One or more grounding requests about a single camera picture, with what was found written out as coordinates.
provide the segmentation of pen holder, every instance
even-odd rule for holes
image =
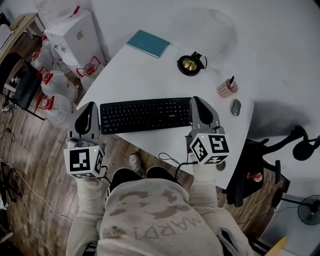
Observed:
[[[236,80],[233,80],[233,82],[230,84],[230,79],[227,79],[221,85],[218,86],[216,91],[222,98],[227,98],[230,95],[235,94],[238,91],[238,85],[236,83]]]

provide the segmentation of yellow object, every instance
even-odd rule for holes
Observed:
[[[183,66],[185,69],[190,70],[190,71],[194,71],[197,69],[197,63],[195,63],[193,60],[191,59],[185,59],[182,62]]]
[[[274,247],[272,247],[265,256],[278,256],[281,252],[282,248],[287,244],[288,237],[283,237],[279,242],[276,243]]]

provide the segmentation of shoe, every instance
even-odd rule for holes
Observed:
[[[142,165],[141,165],[141,158],[137,153],[130,155],[129,163],[130,163],[132,170],[136,174],[138,174],[141,177],[144,177],[145,172],[144,172],[144,169],[142,168]]]

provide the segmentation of white desk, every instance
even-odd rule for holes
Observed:
[[[196,76],[182,74],[177,60],[188,54],[190,52],[169,45],[160,58],[155,58],[125,45],[94,81],[78,108],[92,101],[100,112],[103,103],[199,96],[218,112],[221,125],[229,135],[230,155],[226,159],[226,168],[216,170],[217,186],[226,189],[248,134],[254,103],[241,91],[241,84],[238,84],[239,92],[234,97],[221,98],[216,88],[227,77],[221,77],[210,67]],[[239,116],[233,116],[230,111],[235,98],[242,104]],[[156,157],[165,152],[181,163],[187,160],[185,136],[190,130],[190,127],[179,127],[118,135]],[[167,162],[177,166],[173,161]],[[191,165],[183,165],[181,169],[193,174]]]

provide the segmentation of black fan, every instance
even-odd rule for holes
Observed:
[[[278,188],[272,199],[272,207],[277,207],[281,200],[297,204],[298,216],[304,224],[311,226],[320,224],[320,195],[312,195],[298,202],[282,198],[283,193],[282,188]]]

